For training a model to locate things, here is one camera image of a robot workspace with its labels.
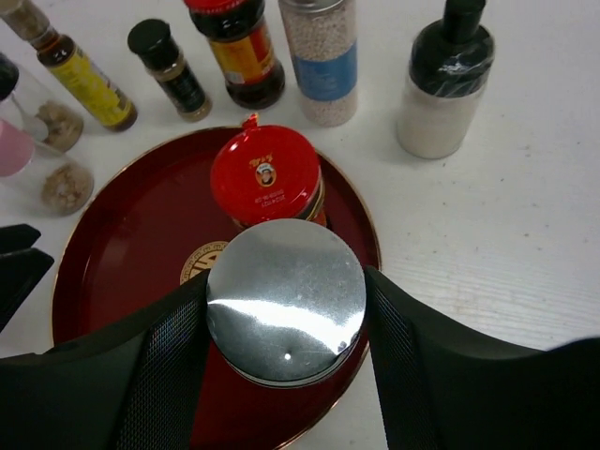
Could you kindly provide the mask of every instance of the gold emblem on tray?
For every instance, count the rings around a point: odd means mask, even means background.
[[[215,241],[194,251],[184,264],[181,276],[179,277],[179,283],[184,284],[186,281],[200,274],[202,270],[210,269],[227,244],[228,242],[226,241]]]

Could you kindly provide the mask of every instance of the silver bottle cap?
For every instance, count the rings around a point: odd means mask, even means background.
[[[279,0],[280,3],[298,12],[318,13],[333,9],[346,0]]]
[[[230,365],[270,387],[331,375],[365,317],[363,269],[321,225],[282,219],[235,237],[208,276],[208,327]]]

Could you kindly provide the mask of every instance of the black cap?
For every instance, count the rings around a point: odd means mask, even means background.
[[[464,44],[471,40],[481,22],[486,0],[446,0],[442,35],[448,42]]]
[[[0,101],[14,91],[19,81],[19,68],[0,52]]]
[[[160,19],[147,19],[135,25],[129,32],[127,45],[151,70],[169,68],[179,57],[171,27]]]

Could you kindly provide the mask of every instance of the pink lid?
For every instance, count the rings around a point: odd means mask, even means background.
[[[36,144],[25,132],[0,119],[0,177],[14,175],[31,160]]]

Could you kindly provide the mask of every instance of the tray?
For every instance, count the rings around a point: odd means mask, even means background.
[[[214,202],[209,173],[240,128],[200,130],[150,150],[102,189],[82,215],[61,261],[52,302],[56,344],[157,301],[212,266],[238,230]],[[362,264],[380,266],[369,215],[344,175],[322,159],[332,229]],[[237,375],[211,347],[190,448],[282,448],[314,426],[352,382],[368,351],[361,336],[335,376],[275,390]]]

